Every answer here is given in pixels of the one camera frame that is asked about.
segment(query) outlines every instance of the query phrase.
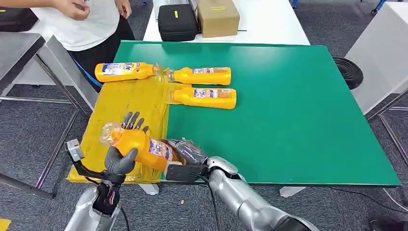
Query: yellow plastic sheet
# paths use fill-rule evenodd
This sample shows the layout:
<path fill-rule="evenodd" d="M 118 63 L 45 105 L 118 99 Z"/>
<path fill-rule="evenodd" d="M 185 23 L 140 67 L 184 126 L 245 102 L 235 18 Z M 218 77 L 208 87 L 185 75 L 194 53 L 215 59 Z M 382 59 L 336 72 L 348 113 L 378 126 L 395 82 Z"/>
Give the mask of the yellow plastic sheet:
<path fill-rule="evenodd" d="M 105 169 L 108 146 L 99 142 L 99 134 L 107 122 L 121 123 L 129 111 L 140 112 L 140 117 L 145 119 L 143 125 L 149 126 L 148 135 L 155 139 L 165 138 L 168 106 L 164 102 L 169 88 L 180 87 L 181 84 L 161 84 L 156 77 L 104 84 L 81 142 L 84 166 L 94 171 Z M 127 174 L 125 183 L 155 183 L 160 180 L 160 174 L 158 170 L 136 163 L 135 169 Z M 67 180 L 88 182 L 78 175 L 74 167 Z"/>
<path fill-rule="evenodd" d="M 0 231 L 6 231 L 11 222 L 11 220 L 0 219 Z"/>

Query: robot finger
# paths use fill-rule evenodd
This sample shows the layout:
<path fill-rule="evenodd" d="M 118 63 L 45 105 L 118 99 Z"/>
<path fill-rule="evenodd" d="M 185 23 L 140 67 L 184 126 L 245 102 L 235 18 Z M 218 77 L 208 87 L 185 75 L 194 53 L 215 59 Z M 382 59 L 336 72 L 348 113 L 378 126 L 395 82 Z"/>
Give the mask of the robot finger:
<path fill-rule="evenodd" d="M 145 126 L 142 131 L 143 131 L 144 133 L 146 133 L 147 130 L 149 130 L 149 126 Z"/>
<path fill-rule="evenodd" d="M 128 124 L 130 118 L 132 117 L 132 112 L 128 112 L 125 116 L 125 118 L 123 118 L 123 122 L 121 124 L 122 128 L 126 128 L 126 124 Z"/>
<path fill-rule="evenodd" d="M 126 129 L 133 129 L 133 125 L 136 122 L 136 119 L 139 117 L 140 112 L 135 112 L 135 114 L 133 114 L 132 118 L 130 119 L 129 124 L 127 125 Z"/>
<path fill-rule="evenodd" d="M 138 123 L 136 124 L 135 129 L 139 130 L 140 127 L 141 127 L 141 125 L 143 124 L 143 122 L 144 122 L 144 118 L 141 118 L 141 119 L 138 121 Z"/>

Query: plastic bottle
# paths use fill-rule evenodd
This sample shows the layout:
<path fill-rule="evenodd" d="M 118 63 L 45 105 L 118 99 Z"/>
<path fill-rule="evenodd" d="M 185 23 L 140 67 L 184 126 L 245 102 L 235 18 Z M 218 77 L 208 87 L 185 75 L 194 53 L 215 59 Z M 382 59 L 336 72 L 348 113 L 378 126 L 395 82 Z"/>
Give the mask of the plastic bottle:
<path fill-rule="evenodd" d="M 231 83 L 231 69 L 229 67 L 198 69 L 185 67 L 180 70 L 171 70 L 158 64 L 146 63 L 98 64 L 95 67 L 95 76 L 102 83 L 127 79 L 145 79 L 153 75 L 164 77 L 164 80 L 170 83 L 220 85 L 229 85 Z"/>
<path fill-rule="evenodd" d="M 145 79 L 155 74 L 155 68 L 155 65 L 146 63 L 98 64 L 95 67 L 95 76 L 102 83 L 127 79 Z"/>
<path fill-rule="evenodd" d="M 141 130 L 123 129 L 117 122 L 107 123 L 99 136 L 101 143 L 116 147 L 122 155 L 138 149 L 135 161 L 164 171 L 168 161 L 180 161 L 171 146 L 150 138 Z"/>
<path fill-rule="evenodd" d="M 186 87 L 171 90 L 167 103 L 233 109 L 236 101 L 237 92 L 234 89 Z"/>
<path fill-rule="evenodd" d="M 220 84 L 231 83 L 231 69 L 229 67 L 204 67 L 191 69 L 189 67 L 180 70 L 169 70 L 169 82 L 185 84 Z"/>

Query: green table mat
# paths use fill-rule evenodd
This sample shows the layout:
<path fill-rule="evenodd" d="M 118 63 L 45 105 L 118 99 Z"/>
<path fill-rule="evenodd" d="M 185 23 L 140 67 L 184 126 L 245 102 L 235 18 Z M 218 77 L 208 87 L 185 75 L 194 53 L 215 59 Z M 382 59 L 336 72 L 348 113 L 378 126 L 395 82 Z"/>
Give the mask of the green table mat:
<path fill-rule="evenodd" d="M 236 108 L 171 105 L 167 137 L 193 140 L 248 182 L 400 185 L 324 46 L 123 41 L 115 62 L 230 67 Z"/>

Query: black bag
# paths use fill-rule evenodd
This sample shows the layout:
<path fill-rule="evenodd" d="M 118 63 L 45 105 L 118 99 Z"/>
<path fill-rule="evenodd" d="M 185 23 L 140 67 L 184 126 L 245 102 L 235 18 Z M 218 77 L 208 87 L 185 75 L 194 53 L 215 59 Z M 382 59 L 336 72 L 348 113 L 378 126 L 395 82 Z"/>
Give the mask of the black bag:
<path fill-rule="evenodd" d="M 37 20 L 30 9 L 0 7 L 0 31 L 28 31 Z"/>
<path fill-rule="evenodd" d="M 190 4 L 161 6 L 158 21 L 163 41 L 191 41 L 199 33 L 194 10 Z"/>

